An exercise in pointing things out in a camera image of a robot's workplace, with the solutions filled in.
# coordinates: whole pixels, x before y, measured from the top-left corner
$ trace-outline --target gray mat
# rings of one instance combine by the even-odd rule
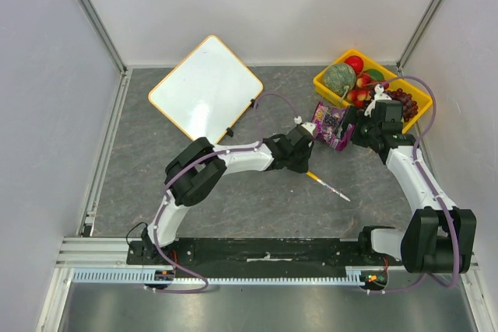
[[[287,96],[304,120],[311,119],[320,100],[313,77],[321,69],[251,68],[265,91]],[[95,236],[124,236],[137,222],[151,222],[161,202],[164,168],[190,142],[148,101],[149,91],[169,71],[133,71],[96,213]],[[258,111],[265,137],[293,127],[292,111],[279,98],[264,98]],[[234,137],[225,137],[220,144],[258,140],[252,110],[235,123],[233,131]],[[350,145],[336,152],[317,143],[310,170],[340,188],[352,202],[288,170],[232,174],[190,209],[178,235],[356,238],[365,225],[408,225],[408,202],[373,151]]]

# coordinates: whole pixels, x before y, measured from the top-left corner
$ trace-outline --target white wall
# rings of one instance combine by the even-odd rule
[[[0,0],[0,320],[34,330],[119,74],[76,0]]]
[[[498,0],[445,0],[405,73],[425,79],[438,112],[427,135],[435,172],[477,215],[475,252],[498,305]]]
[[[430,0],[92,0],[127,65],[175,65],[209,34],[246,64],[396,61]]]

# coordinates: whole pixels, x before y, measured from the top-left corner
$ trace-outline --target red apple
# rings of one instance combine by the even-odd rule
[[[366,85],[368,85],[368,81],[365,78],[360,77],[356,80],[356,87],[359,89],[364,89]]]
[[[358,56],[349,56],[344,62],[349,65],[356,74],[359,74],[363,70],[363,60]]]
[[[353,104],[354,104],[355,107],[363,108],[363,106],[365,105],[365,102],[364,101],[355,100],[353,102]]]
[[[366,91],[365,89],[361,89],[360,91],[358,91],[358,94],[356,95],[356,100],[364,101],[366,100],[367,97],[368,97],[368,91]]]
[[[348,92],[348,94],[345,96],[346,99],[352,103],[353,101],[356,100],[356,96],[358,95],[358,91],[356,91],[355,89],[352,89],[351,91]]]

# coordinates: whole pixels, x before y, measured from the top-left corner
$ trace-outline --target grapes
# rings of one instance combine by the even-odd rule
[[[397,100],[403,104],[404,122],[409,122],[419,113],[419,105],[413,100],[413,95],[411,93],[405,93],[403,89],[397,89],[396,91],[385,90],[385,93],[393,100]]]

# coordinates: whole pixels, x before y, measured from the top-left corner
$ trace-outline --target pencil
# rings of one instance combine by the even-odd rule
[[[311,179],[316,180],[322,186],[327,187],[329,190],[331,190],[335,194],[338,194],[340,197],[342,197],[346,201],[351,202],[351,200],[349,200],[344,194],[342,194],[340,190],[336,190],[333,186],[326,184],[322,179],[320,179],[318,176],[313,174],[311,171],[307,171],[306,175],[308,175]]]

